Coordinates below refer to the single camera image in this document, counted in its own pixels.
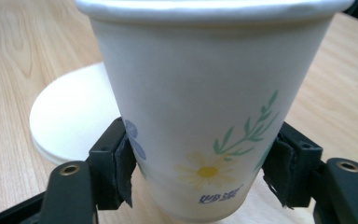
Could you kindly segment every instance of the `white paper cup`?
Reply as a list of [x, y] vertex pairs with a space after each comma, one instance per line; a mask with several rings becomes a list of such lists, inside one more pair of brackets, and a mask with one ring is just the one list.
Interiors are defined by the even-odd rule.
[[351, 2], [76, 1], [163, 210], [206, 222], [241, 206], [329, 22]]

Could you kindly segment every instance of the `white round base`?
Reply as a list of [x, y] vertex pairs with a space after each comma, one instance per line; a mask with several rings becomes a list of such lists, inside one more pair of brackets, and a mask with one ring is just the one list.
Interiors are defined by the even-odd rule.
[[31, 135], [47, 159], [83, 161], [118, 117], [104, 65], [96, 63], [59, 77], [39, 94], [30, 114]]

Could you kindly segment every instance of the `green plant illustration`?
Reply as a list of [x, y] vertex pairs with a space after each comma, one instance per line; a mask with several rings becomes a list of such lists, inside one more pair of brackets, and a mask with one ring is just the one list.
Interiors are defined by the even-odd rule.
[[251, 117], [248, 117], [243, 126], [243, 138], [237, 141], [231, 140], [234, 127], [228, 129], [221, 141], [216, 138], [213, 143], [214, 153], [217, 155], [225, 155], [225, 161], [231, 161], [231, 157], [241, 156], [255, 149], [255, 147], [243, 147], [242, 145], [244, 142], [256, 143], [264, 139], [263, 133], [266, 132], [279, 115], [279, 112], [277, 112], [271, 117], [273, 114], [271, 108], [277, 96], [278, 91], [275, 91], [269, 98], [267, 105], [261, 107], [260, 116], [256, 121], [253, 121]]

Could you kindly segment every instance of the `wooden table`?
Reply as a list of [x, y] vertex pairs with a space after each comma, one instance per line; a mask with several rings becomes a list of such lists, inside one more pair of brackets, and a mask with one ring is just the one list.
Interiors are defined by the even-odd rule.
[[[73, 0], [0, 0], [0, 211], [44, 191], [55, 167], [34, 149], [29, 113], [55, 78], [102, 60]], [[324, 160], [358, 161], [358, 21], [337, 14], [286, 121], [324, 147]], [[133, 201], [102, 223], [181, 223], [160, 211], [133, 177]], [[281, 208], [259, 175], [245, 204], [216, 223], [313, 223], [312, 208]]]

